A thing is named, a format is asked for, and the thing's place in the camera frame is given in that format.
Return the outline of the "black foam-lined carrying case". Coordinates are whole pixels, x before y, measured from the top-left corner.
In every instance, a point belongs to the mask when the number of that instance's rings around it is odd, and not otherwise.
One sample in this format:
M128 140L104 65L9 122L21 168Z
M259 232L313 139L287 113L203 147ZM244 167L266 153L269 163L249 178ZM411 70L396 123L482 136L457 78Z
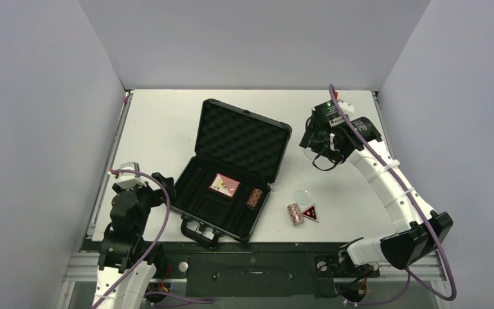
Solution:
M205 248L222 236L249 242L291 138L290 125L209 98L195 155L175 183L181 233Z

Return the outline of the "red playing card box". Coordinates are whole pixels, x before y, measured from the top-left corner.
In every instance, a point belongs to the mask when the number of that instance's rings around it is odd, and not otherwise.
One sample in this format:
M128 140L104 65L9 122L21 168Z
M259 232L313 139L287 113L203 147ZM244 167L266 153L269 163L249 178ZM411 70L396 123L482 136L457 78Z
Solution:
M235 196L240 184L241 183L238 180L225 176L221 173L217 173L209 188L215 192L232 198Z

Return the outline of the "clear round disc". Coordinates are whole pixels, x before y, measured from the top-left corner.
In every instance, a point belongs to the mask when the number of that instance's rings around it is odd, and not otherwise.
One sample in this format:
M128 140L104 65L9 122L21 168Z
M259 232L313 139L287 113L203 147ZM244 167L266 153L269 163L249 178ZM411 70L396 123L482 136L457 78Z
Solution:
M294 199L299 205L307 205L311 201L311 195L308 191L297 190L294 193Z
M316 160L318 156L317 151L313 151L311 148L305 148L304 149L304 155L311 161Z

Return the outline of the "poker chip roll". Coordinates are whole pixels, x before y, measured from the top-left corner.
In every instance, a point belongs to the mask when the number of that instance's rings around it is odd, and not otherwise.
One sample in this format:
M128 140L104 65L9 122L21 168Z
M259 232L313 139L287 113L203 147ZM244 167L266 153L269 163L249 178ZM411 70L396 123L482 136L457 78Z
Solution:
M297 227L299 225L304 224L304 217L302 214L302 211L300 210L300 207L297 203L292 203L287 206L287 211L289 214L289 217L291 219L291 224L294 227Z
M252 190L246 205L249 209L256 209L258 207L258 204L262 198L262 191L258 188L255 188Z

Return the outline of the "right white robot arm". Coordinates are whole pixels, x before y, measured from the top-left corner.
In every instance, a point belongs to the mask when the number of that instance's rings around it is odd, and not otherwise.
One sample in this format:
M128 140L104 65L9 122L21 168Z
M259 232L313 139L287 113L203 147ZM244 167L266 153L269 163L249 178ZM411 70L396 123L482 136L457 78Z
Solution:
M447 212L435 211L404 179L399 161L391 158L368 118L343 119L343 114L351 113L352 107L343 100L313 107L300 146L328 159L333 167L345 162L355 166L388 212L394 233L353 241L337 257L337 266L346 275L381 262L403 270L437 250L453 220Z

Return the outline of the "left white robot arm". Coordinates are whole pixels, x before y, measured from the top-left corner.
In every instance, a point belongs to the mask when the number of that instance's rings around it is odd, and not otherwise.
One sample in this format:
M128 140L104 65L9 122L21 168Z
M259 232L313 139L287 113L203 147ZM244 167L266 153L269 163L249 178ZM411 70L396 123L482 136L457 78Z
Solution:
M127 169L111 170L111 222L104 231L99 250L96 290L92 308L139 308L150 280L164 273L163 247L148 243L143 234L151 210L165 206L167 221L170 204L176 197L174 179L160 173L151 175Z

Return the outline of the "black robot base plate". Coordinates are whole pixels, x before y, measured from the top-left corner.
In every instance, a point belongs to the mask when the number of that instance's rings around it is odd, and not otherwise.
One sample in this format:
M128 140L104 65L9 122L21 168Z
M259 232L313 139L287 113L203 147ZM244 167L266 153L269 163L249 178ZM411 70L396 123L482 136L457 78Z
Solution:
M342 243L221 243L207 249L195 243L163 243L149 290L163 281L186 281L190 297L316 298L365 296L367 280L382 278L382 266L347 270L338 255Z

